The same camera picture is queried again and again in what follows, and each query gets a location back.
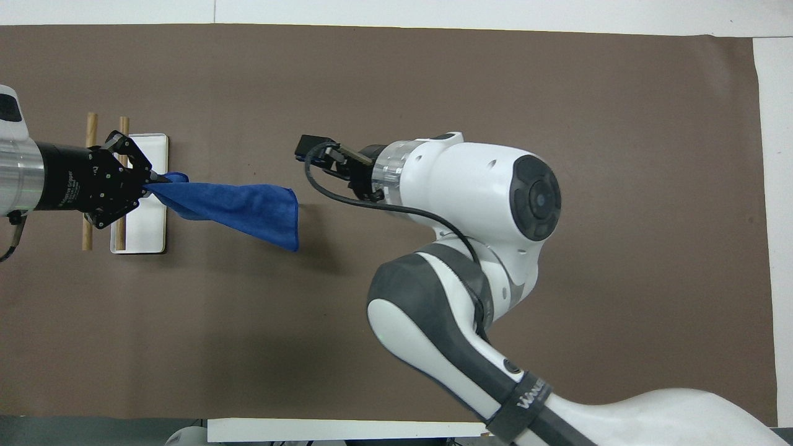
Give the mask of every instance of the blue towel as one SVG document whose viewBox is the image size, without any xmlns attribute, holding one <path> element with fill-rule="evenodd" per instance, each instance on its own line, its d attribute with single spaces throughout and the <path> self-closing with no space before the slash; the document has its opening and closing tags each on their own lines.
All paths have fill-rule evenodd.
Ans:
<svg viewBox="0 0 793 446">
<path fill-rule="evenodd" d="M 271 184 L 190 183 L 181 172 L 167 173 L 165 177 L 172 183 L 152 183 L 145 188 L 180 217 L 217 221 L 297 251 L 297 198 L 291 189 Z"/>
</svg>

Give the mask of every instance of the wooden dowel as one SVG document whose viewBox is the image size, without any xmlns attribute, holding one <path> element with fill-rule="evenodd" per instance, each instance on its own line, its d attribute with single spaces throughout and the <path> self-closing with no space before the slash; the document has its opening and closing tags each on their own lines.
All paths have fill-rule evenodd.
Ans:
<svg viewBox="0 0 793 446">
<path fill-rule="evenodd" d="M 97 120 L 96 113 L 88 113 L 88 123 L 86 126 L 86 147 L 93 147 L 97 143 Z M 94 249 L 94 227 L 85 218 L 82 220 L 82 250 L 91 251 Z"/>
<path fill-rule="evenodd" d="M 118 131 L 124 135 L 129 135 L 129 118 L 122 116 L 118 120 Z M 119 155 L 118 162 L 122 166 L 127 167 L 127 156 Z M 127 249 L 127 217 L 123 216 L 116 220 L 116 251 L 125 251 Z"/>
</svg>

